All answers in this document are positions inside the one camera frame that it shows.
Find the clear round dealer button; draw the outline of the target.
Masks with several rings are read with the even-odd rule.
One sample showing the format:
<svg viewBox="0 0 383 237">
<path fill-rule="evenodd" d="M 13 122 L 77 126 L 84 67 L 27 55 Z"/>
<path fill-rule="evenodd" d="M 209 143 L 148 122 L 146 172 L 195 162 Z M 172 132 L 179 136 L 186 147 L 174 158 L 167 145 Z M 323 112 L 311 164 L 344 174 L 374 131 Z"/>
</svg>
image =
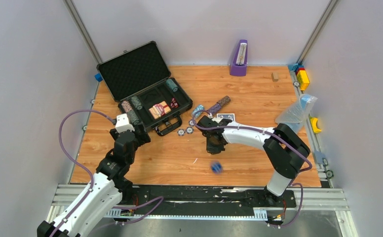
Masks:
<svg viewBox="0 0 383 237">
<path fill-rule="evenodd" d="M 170 111 L 170 108 L 165 101 L 155 104 L 153 107 L 159 115 L 164 115 Z"/>
</svg>

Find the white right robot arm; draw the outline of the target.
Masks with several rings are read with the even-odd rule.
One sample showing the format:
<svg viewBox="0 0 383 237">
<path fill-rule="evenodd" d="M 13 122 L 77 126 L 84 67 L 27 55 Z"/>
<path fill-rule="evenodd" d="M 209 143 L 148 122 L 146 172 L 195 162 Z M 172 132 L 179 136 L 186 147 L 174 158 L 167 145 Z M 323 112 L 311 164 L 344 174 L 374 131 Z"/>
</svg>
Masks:
<svg viewBox="0 0 383 237">
<path fill-rule="evenodd" d="M 255 127 L 231 119 L 219 122 L 203 116 L 195 126 L 206 138 L 207 152 L 219 154 L 227 144 L 241 144 L 264 151 L 274 168 L 264 192 L 265 202 L 277 206 L 284 199 L 284 191 L 300 172 L 310 170 L 310 148 L 286 124 L 276 127 Z"/>
</svg>

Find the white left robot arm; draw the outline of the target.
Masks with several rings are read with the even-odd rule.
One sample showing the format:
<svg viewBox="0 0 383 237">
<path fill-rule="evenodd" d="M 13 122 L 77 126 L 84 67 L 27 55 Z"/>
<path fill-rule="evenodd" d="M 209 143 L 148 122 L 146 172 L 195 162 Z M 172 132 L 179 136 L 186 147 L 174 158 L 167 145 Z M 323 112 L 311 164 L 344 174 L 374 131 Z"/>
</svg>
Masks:
<svg viewBox="0 0 383 237">
<path fill-rule="evenodd" d="M 86 237 L 115 205 L 130 203 L 133 183 L 125 175 L 134 162 L 137 149 L 151 141 L 144 126 L 117 127 L 110 131 L 115 143 L 99 163 L 92 179 L 67 207 L 50 223 L 37 228 L 38 237 Z"/>
</svg>

